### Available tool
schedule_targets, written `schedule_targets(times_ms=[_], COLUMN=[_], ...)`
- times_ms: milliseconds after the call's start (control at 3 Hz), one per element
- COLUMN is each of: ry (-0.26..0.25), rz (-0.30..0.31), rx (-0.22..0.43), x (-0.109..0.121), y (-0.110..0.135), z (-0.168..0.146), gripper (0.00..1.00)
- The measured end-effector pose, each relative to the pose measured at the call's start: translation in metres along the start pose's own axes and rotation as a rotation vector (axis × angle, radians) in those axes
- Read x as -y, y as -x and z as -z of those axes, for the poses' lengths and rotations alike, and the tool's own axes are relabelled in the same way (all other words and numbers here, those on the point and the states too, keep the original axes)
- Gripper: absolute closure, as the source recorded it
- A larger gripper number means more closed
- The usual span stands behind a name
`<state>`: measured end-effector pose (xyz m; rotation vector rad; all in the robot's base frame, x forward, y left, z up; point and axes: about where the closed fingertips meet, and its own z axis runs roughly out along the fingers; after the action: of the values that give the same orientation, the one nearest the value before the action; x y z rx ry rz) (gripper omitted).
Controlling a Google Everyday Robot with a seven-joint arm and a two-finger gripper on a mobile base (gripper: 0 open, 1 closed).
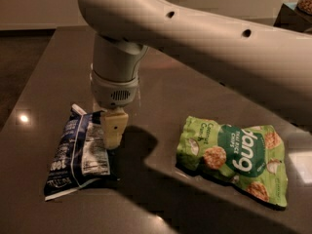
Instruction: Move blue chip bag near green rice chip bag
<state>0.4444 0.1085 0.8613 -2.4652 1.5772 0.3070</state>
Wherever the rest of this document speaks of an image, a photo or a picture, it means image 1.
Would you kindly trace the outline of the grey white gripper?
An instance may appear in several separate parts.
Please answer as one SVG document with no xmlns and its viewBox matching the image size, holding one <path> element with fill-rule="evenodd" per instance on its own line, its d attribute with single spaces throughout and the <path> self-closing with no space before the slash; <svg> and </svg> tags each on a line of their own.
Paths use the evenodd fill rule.
<svg viewBox="0 0 312 234">
<path fill-rule="evenodd" d="M 90 80 L 97 104 L 102 108 L 114 108 L 102 109 L 100 124 L 105 148 L 115 149 L 121 143 L 129 120 L 129 115 L 122 107 L 135 99 L 138 74 L 118 69 L 92 70 Z"/>
</svg>

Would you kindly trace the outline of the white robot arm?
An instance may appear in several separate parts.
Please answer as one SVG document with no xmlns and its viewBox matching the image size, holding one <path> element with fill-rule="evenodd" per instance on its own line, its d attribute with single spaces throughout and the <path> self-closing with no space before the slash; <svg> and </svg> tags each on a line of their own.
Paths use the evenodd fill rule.
<svg viewBox="0 0 312 234">
<path fill-rule="evenodd" d="M 102 108 L 134 100 L 140 61 L 156 49 L 308 131 L 312 37 L 166 0 L 78 0 L 95 31 L 91 88 Z"/>
</svg>

